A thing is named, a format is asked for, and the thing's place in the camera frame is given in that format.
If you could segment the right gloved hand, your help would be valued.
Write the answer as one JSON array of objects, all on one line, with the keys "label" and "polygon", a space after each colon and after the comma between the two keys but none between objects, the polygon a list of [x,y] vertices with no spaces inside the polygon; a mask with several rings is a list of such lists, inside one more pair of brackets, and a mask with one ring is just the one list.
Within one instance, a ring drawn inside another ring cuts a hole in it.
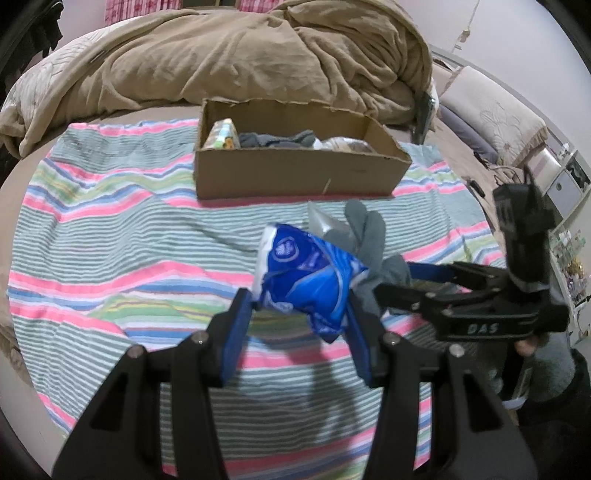
[{"label": "right gloved hand", "polygon": [[527,400],[546,402],[565,392],[575,376],[575,360],[566,333],[549,333],[515,342],[509,349],[525,360],[525,386],[503,404],[520,409]]}]

